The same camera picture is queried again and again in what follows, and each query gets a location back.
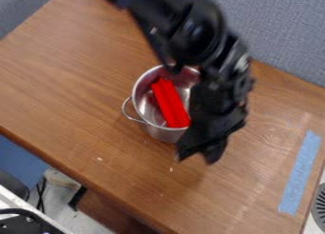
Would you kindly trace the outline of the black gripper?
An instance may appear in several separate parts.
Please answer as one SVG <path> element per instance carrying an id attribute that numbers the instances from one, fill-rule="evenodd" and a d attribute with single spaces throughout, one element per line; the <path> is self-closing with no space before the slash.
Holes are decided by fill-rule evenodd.
<path id="1" fill-rule="evenodd" d="M 191 126 L 176 143 L 176 159 L 182 162 L 202 153 L 206 163 L 223 157 L 231 135 L 246 126 L 250 82 L 204 79 L 191 89 Z"/>

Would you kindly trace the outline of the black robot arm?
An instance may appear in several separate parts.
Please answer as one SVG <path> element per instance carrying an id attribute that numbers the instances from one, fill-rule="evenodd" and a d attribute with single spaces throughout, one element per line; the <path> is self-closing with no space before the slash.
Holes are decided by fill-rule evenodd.
<path id="1" fill-rule="evenodd" d="M 248 48 L 211 0 L 106 1 L 130 12 L 171 73 L 188 66 L 200 69 L 190 97 L 191 126 L 176 141 L 176 156 L 183 161 L 200 153 L 212 165 L 247 123 L 255 86 Z"/>

